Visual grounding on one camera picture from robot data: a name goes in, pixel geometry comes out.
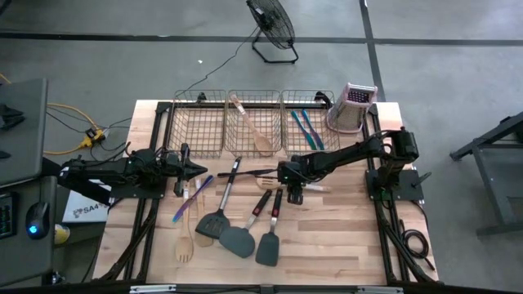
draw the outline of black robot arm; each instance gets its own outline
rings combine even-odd
[[[386,138],[390,138],[391,143],[384,143]],[[394,189],[399,184],[399,174],[405,164],[412,163],[418,156],[413,133],[402,127],[399,131],[380,132],[338,151],[294,155],[290,162],[278,163],[278,181],[287,185],[289,203],[302,204],[304,184],[322,180],[337,167],[366,158],[381,158],[385,164],[378,169],[378,177],[373,184],[383,189]]]
[[[86,161],[78,157],[62,165],[60,177],[70,184],[100,180],[111,186],[113,192],[121,192],[114,196],[116,198],[154,198],[150,195],[164,193],[157,191],[161,180],[177,177],[177,186],[181,186],[179,183],[183,180],[190,180],[207,171],[207,168],[191,162],[189,154],[188,144],[183,144],[180,157],[164,149],[140,149],[132,151],[127,158],[115,161]]]

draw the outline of black fan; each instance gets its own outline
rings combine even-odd
[[[265,61],[266,63],[292,63],[294,64],[298,59],[296,50],[294,49],[294,28],[291,24],[291,20],[288,18],[285,9],[279,4],[278,0],[247,0],[247,5],[254,16],[254,20],[257,22],[260,30],[254,38],[253,50]],[[293,49],[296,58],[294,60],[267,60],[258,49],[254,46],[254,43],[260,38],[262,32],[267,36],[270,42],[272,42],[279,49]]]

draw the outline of black metal frame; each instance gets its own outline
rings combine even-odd
[[[256,42],[258,42],[258,39],[260,38],[261,34],[262,34],[262,30],[260,29],[260,30],[258,30],[258,33],[256,34],[256,37],[254,38],[252,45],[253,45],[253,50],[263,59],[263,62],[269,63],[269,64],[289,63],[289,64],[294,65],[294,63],[296,63],[296,61],[300,58],[300,56],[297,55],[296,49],[294,49],[294,44],[290,44],[289,46],[291,47],[291,49],[294,52],[294,55],[296,56],[295,59],[293,59],[293,60],[268,60],[267,58],[264,57],[264,55],[261,52],[259,52],[259,50],[254,45]]]
[[[523,230],[523,222],[516,220],[508,198],[494,192],[491,182],[493,177],[489,174],[489,171],[485,167],[484,159],[481,156],[483,149],[523,149],[522,144],[495,144],[496,141],[516,131],[521,131],[521,129],[523,129],[523,112],[504,119],[497,127],[450,154],[450,157],[454,161],[459,161],[469,154],[474,155],[489,200],[494,207],[494,213],[499,225],[478,229],[476,231],[478,236]]]

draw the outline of computer mouse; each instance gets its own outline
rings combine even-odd
[[[41,239],[49,233],[49,203],[31,205],[25,215],[25,230],[31,239]]]

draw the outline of black spatula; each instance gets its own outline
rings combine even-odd
[[[263,207],[267,203],[267,200],[269,200],[271,194],[272,191],[268,189],[263,196],[261,196],[260,201],[254,208],[253,213],[251,217],[249,217],[244,228],[229,227],[223,230],[220,236],[220,244],[223,247],[242,258],[249,257],[253,254],[256,245],[253,236],[248,232],[248,230],[262,212]]]
[[[202,217],[202,219],[199,221],[198,225],[196,226],[195,231],[207,236],[209,238],[218,239],[220,238],[221,232],[223,232],[224,229],[227,229],[230,227],[229,220],[227,217],[223,214],[223,209],[226,207],[227,204],[227,198],[229,198],[230,189],[232,188],[232,182],[235,180],[235,173],[238,171],[239,162],[242,158],[238,157],[235,160],[235,164],[232,166],[232,174],[229,176],[229,181],[227,182],[226,191],[223,193],[223,197],[221,198],[220,207],[216,212],[209,213],[206,216]]]
[[[270,231],[263,234],[256,251],[256,262],[260,265],[276,266],[278,264],[279,238],[275,235],[275,227],[283,193],[282,189],[278,189],[276,192],[275,205],[272,207],[272,218],[270,219]]]

